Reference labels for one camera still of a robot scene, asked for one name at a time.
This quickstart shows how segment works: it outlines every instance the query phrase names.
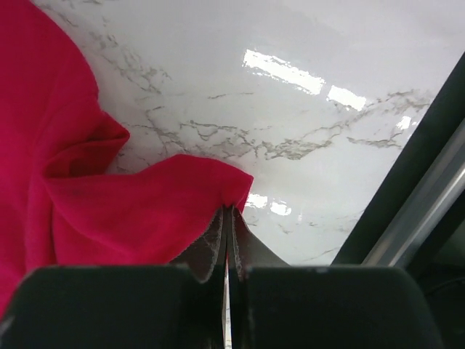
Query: red cloth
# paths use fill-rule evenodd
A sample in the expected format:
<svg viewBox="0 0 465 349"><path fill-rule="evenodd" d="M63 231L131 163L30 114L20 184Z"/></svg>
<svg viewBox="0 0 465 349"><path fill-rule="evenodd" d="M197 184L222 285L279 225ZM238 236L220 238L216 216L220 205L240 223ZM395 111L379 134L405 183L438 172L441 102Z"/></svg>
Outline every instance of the red cloth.
<svg viewBox="0 0 465 349"><path fill-rule="evenodd" d="M243 208L252 178L212 159L103 174L129 133L73 42L25 0L0 0L0 42L0 315L33 268L165 263Z"/></svg>

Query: white marble surface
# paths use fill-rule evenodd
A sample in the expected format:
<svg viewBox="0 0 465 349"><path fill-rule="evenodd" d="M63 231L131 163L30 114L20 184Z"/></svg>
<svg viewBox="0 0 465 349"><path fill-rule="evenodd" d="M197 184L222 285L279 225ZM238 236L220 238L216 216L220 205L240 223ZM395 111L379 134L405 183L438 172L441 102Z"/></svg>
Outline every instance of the white marble surface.
<svg viewBox="0 0 465 349"><path fill-rule="evenodd" d="M246 170L247 222L297 265L332 261L465 49L462 0L35 2L132 134L112 170Z"/></svg>

